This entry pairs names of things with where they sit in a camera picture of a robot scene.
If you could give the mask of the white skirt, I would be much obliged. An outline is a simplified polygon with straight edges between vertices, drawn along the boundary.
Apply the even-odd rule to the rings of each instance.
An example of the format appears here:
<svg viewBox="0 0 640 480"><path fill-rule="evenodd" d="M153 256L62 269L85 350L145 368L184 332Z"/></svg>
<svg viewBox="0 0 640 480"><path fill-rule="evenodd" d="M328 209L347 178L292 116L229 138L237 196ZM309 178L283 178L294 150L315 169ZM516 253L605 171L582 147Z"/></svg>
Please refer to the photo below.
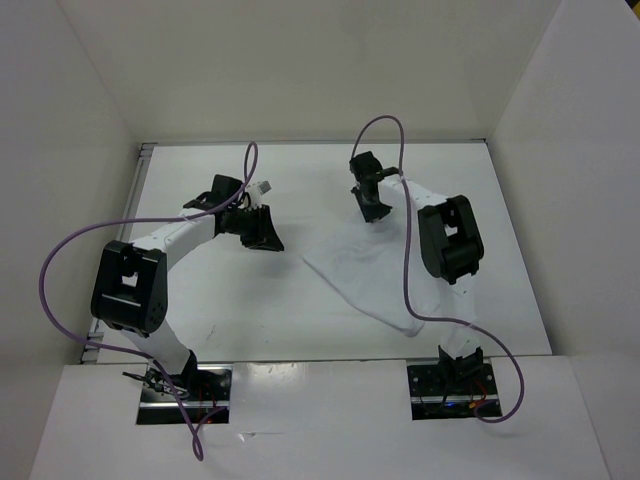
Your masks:
<svg viewBox="0 0 640 480"><path fill-rule="evenodd" d="M406 209L399 205L380 221L366 223L360 213L308 250L303 260L350 306L407 337L425 323L405 306L403 271ZM432 277L422 264L418 229L412 226L409 298L425 317L476 320L474 285L469 276L451 286Z"/></svg>

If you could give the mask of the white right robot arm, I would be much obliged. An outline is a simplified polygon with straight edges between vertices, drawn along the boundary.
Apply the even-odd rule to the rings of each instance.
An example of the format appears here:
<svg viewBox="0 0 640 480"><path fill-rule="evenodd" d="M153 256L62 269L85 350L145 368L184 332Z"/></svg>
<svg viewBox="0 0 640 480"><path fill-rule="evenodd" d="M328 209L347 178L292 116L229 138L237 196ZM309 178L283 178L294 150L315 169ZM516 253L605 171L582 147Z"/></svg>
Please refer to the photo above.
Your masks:
<svg viewBox="0 0 640 480"><path fill-rule="evenodd" d="M418 235L420 259L436 280L441 304L428 321L449 322L452 331L438 347L438 380L450 393L462 392L478 374L483 353L474 347L465 328L475 321L473 276L484 256L484 246L470 201L463 195L435 197L424 188L412 188L396 167L385 168L372 152L349 160L355 178L351 193L367 223L383 219L391 207L381 200L380 186L391 179L407 201L407 238Z"/></svg>

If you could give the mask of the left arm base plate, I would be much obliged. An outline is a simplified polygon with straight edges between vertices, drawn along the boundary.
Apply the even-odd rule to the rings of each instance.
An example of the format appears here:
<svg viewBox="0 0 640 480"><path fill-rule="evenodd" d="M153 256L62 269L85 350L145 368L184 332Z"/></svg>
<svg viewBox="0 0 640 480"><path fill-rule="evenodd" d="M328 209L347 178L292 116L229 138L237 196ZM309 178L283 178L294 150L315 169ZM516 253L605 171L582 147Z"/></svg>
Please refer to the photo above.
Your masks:
<svg viewBox="0 0 640 480"><path fill-rule="evenodd" d="M187 416L194 424L228 424L233 366L231 364L200 364L204 386L189 393L176 386ZM136 424L142 426L184 424L175 397L169 386L151 369L144 374L124 372L124 376L142 383Z"/></svg>

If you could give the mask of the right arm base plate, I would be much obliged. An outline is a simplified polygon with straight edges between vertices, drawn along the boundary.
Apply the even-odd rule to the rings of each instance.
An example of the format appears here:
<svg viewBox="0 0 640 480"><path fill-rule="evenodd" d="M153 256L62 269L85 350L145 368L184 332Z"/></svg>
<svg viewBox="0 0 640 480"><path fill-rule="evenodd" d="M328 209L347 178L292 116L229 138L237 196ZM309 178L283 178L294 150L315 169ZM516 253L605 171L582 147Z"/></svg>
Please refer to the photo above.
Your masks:
<svg viewBox="0 0 640 480"><path fill-rule="evenodd" d="M406 371L413 421L474 418L475 409L489 419L502 416L489 361L473 378L456 385L446 384L436 360L408 362Z"/></svg>

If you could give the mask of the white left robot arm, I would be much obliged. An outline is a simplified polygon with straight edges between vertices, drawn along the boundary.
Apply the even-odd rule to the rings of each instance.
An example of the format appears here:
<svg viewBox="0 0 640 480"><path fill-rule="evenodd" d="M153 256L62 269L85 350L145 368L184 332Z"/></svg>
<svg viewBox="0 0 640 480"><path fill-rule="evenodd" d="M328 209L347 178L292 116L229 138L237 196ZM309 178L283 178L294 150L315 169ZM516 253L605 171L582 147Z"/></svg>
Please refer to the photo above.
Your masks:
<svg viewBox="0 0 640 480"><path fill-rule="evenodd" d="M210 190L187 202L177 222L132 242L111 241L103 249L91 299L92 315L128 338L145 355L148 385L176 399L209 390L210 375L167 320L168 273L180 260L220 234L236 235L250 250L281 252L268 205L266 181L244 185L217 175Z"/></svg>

